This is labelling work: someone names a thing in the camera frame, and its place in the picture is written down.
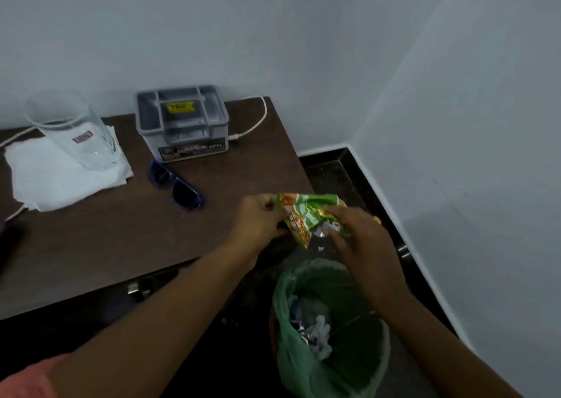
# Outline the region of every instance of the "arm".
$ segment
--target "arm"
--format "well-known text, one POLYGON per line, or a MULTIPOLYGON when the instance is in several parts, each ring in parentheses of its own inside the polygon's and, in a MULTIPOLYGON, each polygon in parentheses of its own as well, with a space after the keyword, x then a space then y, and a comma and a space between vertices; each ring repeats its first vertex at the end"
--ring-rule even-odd
POLYGON ((329 234, 345 265, 439 394, 521 398, 410 294, 389 234, 371 215, 357 208, 326 209, 339 217, 355 238, 352 249, 336 232, 329 234))
POLYGON ((58 398, 158 397, 276 235, 274 196, 242 200, 228 239, 49 373, 58 398))

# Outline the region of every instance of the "white napkin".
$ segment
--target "white napkin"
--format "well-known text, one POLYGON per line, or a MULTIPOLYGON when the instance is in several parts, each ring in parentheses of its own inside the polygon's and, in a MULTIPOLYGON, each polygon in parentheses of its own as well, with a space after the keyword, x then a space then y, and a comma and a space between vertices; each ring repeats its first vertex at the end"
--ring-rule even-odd
POLYGON ((19 141, 6 147, 12 169, 13 197, 28 209, 53 211, 105 188, 125 185, 132 169, 119 147, 115 128, 107 127, 121 153, 108 171, 90 171, 46 137, 19 141))

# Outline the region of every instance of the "blue sunglasses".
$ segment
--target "blue sunglasses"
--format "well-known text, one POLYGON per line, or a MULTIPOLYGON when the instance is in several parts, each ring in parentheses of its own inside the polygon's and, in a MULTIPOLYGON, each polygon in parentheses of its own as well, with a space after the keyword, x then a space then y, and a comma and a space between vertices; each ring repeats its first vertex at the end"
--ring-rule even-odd
POLYGON ((171 187, 173 202, 185 210, 192 211, 205 206, 205 199, 191 184, 157 160, 150 163, 148 181, 158 190, 171 187))

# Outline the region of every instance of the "wooden table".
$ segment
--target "wooden table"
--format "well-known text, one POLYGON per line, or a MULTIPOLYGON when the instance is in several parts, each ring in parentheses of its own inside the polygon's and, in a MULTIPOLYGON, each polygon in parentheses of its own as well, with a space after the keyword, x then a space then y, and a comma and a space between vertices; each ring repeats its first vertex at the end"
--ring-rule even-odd
MULTIPOLYGON (((228 152, 173 163, 206 197, 200 212, 184 211, 172 203, 170 190, 150 185, 152 155, 134 116, 107 118, 134 177, 72 206, 19 217, 24 237, 0 260, 0 319, 203 256, 226 237, 236 205, 247 194, 312 193, 270 98, 266 101, 263 124, 231 142, 228 152)), ((226 108, 231 134, 249 129, 263 115, 258 98, 227 102, 226 108)), ((0 131, 0 142, 18 131, 0 131)), ((0 196, 1 216, 20 206, 12 198, 4 158, 0 196)))

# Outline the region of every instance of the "hand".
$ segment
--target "hand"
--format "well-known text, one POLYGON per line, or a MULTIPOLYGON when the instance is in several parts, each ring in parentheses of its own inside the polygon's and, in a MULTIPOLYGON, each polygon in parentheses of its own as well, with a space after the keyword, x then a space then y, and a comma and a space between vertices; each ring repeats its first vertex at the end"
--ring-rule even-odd
POLYGON ((283 207, 275 208, 276 198, 274 194, 246 196, 238 206, 227 243, 252 262, 251 268, 271 239, 284 233, 277 231, 277 224, 288 216, 288 211, 283 207))
POLYGON ((354 236, 354 248, 335 231, 328 231, 359 288, 382 317, 410 296, 396 248, 389 233, 359 208, 326 206, 354 236))

